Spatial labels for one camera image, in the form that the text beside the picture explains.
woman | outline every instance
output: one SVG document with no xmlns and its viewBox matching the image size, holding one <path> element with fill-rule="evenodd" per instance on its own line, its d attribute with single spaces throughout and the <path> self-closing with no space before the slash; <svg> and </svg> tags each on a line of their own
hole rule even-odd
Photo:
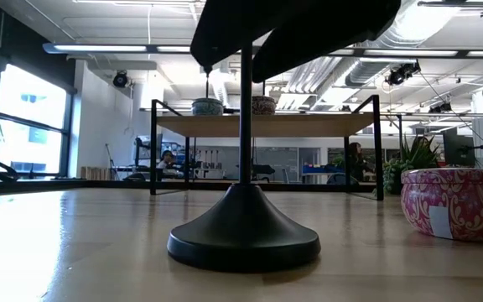
<svg viewBox="0 0 483 302">
<path fill-rule="evenodd" d="M 156 166 L 156 168 L 158 168 L 158 169 L 167 169 L 173 162 L 174 162 L 173 153 L 170 152 L 169 150 L 165 150 L 161 154 L 161 161 Z"/>
<path fill-rule="evenodd" d="M 348 153 L 350 155 L 350 167 L 351 167 L 351 177 L 355 178 L 357 181 L 364 181 L 364 172 L 372 172 L 373 169 L 368 167 L 368 163 L 362 158 L 362 147 L 360 143 L 350 143 L 348 147 Z"/>
</svg>

black stand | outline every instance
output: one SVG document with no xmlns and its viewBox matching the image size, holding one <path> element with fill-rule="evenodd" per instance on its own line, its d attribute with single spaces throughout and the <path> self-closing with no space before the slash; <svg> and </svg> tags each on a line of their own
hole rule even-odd
<svg viewBox="0 0 483 302">
<path fill-rule="evenodd" d="M 281 213 L 251 184 L 252 46 L 241 50 L 240 184 L 214 207 L 171 231 L 167 249 L 197 268 L 259 273 L 315 260 L 318 234 Z"/>
</svg>

security camera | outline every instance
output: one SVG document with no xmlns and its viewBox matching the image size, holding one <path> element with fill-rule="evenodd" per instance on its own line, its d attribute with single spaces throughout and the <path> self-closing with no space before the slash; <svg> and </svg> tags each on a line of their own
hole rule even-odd
<svg viewBox="0 0 483 302">
<path fill-rule="evenodd" d="M 117 75 L 113 78 L 113 85 L 117 88 L 126 88 L 130 84 L 130 78 L 127 77 L 127 70 L 117 71 Z"/>
</svg>

decorative bowl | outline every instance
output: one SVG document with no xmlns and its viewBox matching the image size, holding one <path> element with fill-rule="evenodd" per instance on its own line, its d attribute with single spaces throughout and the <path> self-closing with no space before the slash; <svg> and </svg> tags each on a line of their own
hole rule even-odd
<svg viewBox="0 0 483 302">
<path fill-rule="evenodd" d="M 483 242 L 483 169 L 402 173 L 402 210 L 419 232 Z"/>
<path fill-rule="evenodd" d="M 223 103 L 212 98 L 198 98 L 193 102 L 192 112 L 194 116 L 220 116 L 223 114 Z"/>
<path fill-rule="evenodd" d="M 252 97 L 252 114 L 254 115 L 273 115 L 277 103 L 269 96 Z"/>
</svg>

window frame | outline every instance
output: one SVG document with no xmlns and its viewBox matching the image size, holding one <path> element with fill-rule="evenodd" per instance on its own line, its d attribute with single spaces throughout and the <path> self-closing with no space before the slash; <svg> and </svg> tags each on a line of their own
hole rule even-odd
<svg viewBox="0 0 483 302">
<path fill-rule="evenodd" d="M 37 76 L 37 77 L 39 77 L 39 78 L 41 78 L 45 81 L 48 81 L 52 85 L 55 85 L 51 81 L 49 81 L 49 79 L 45 79 L 41 75 L 35 75 L 35 74 L 33 74 L 33 75 Z M 15 117 L 11 114 L 0 112 L 0 119 L 2 119 L 2 120 L 15 122 L 15 123 L 18 123 L 18 124 L 21 124 L 21 125 L 24 125 L 24 126 L 38 128 L 38 129 L 46 130 L 46 131 L 57 132 L 57 133 L 61 134 L 59 172 L 57 172 L 57 173 L 37 173 L 37 172 L 33 172 L 32 174 L 30 174 L 30 173 L 18 173 L 18 175 L 20 175 L 20 176 L 32 175 L 33 177 L 45 177 L 45 176 L 66 177 L 68 175 L 68 160 L 69 160 L 69 153 L 70 153 L 70 135 L 71 135 L 70 127 L 71 127 L 71 122 L 72 122 L 72 105 L 74 103 L 74 94 L 75 93 L 74 92 L 70 93 L 66 89 L 64 89 L 64 90 L 66 91 L 66 100 L 65 100 L 65 115 L 64 115 L 64 121 L 63 121 L 63 127 L 62 128 L 52 127 L 50 125 L 46 125 L 46 124 L 43 124 L 41 122 L 36 122 L 36 121 L 28 120 L 28 119 L 25 119 L 25 118 L 21 118 L 21 117 Z"/>
</svg>

